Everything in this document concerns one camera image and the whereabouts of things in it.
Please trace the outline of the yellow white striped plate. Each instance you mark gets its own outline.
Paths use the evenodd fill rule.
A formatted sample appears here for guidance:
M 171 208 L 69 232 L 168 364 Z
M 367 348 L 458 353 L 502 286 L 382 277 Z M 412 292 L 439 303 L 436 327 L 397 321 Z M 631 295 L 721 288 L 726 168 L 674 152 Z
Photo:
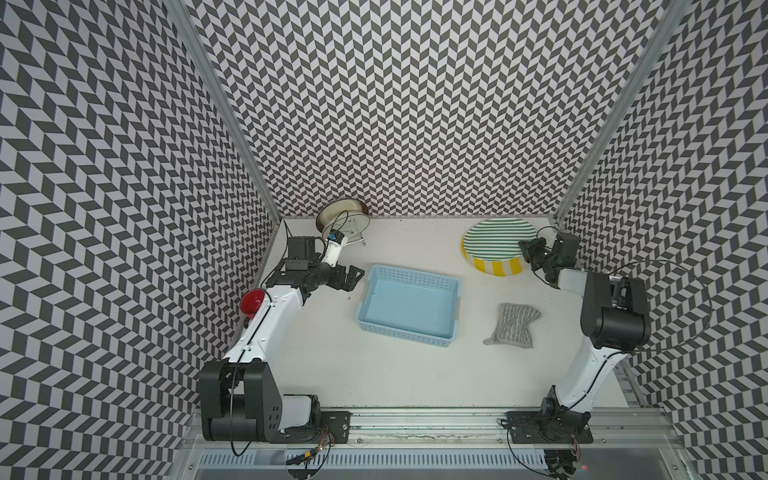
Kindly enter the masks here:
M 507 277 L 521 274 L 526 270 L 526 263 L 521 256 L 497 261 L 483 260 L 471 255 L 464 241 L 461 241 L 461 251 L 470 266 L 488 275 Z

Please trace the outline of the green white striped plate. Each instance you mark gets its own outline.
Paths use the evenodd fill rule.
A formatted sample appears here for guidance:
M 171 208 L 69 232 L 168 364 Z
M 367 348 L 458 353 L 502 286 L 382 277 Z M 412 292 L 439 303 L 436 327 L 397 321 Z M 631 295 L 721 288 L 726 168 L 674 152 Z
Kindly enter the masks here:
M 475 259 L 502 261 L 520 257 L 519 243 L 535 239 L 536 228 L 527 220 L 491 218 L 469 228 L 462 237 L 462 245 Z

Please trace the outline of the grey fluffy cloth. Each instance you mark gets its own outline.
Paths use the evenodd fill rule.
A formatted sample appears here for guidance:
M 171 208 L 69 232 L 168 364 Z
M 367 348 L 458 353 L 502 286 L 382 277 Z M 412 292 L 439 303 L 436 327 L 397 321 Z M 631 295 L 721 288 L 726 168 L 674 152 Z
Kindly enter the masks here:
M 533 347 L 530 326 L 541 317 L 542 313 L 533 306 L 503 303 L 499 307 L 496 326 L 490 337 L 483 341 L 483 344 L 505 344 L 530 349 Z

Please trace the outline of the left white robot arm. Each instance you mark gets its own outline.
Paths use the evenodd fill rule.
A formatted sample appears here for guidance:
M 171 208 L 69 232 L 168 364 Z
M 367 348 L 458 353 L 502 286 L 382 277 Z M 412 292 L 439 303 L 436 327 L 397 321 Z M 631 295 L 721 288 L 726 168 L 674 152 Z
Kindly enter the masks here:
M 269 361 L 288 327 L 320 287 L 351 292 L 364 270 L 340 264 L 347 236 L 332 231 L 321 252 L 318 238 L 291 236 L 284 257 L 262 287 L 248 292 L 240 307 L 247 319 L 240 338 L 220 360 L 198 375 L 202 432 L 208 441 L 300 443 L 322 427 L 313 394 L 280 392 Z

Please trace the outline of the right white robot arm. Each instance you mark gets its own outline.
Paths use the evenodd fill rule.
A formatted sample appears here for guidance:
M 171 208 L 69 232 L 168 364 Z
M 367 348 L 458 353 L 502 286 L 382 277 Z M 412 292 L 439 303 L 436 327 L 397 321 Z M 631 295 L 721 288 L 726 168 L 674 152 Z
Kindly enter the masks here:
M 595 396 L 615 365 L 644 346 L 651 335 L 650 309 L 642 280 L 575 267 L 579 238 L 559 232 L 551 246 L 536 237 L 518 242 L 534 273 L 548 286 L 582 299 L 582 341 L 565 377 L 550 387 L 536 413 L 509 413 L 513 425 L 537 430 L 549 443 L 589 436 Z

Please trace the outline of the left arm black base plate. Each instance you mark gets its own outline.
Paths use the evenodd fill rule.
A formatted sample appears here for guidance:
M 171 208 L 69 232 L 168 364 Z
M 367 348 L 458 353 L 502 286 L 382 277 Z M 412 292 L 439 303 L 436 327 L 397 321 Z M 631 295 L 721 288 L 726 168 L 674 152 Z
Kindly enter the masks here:
M 352 413 L 346 410 L 321 411 L 307 425 L 292 427 L 276 434 L 274 444 L 318 444 L 322 438 L 334 445 L 348 443 Z

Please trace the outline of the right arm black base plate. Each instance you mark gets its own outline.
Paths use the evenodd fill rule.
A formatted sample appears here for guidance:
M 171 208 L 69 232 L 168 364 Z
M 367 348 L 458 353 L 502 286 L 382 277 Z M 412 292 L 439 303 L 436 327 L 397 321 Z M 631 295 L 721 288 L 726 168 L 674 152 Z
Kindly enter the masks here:
M 566 411 L 544 416 L 536 411 L 508 411 L 501 425 L 514 444 L 592 444 L 590 413 Z

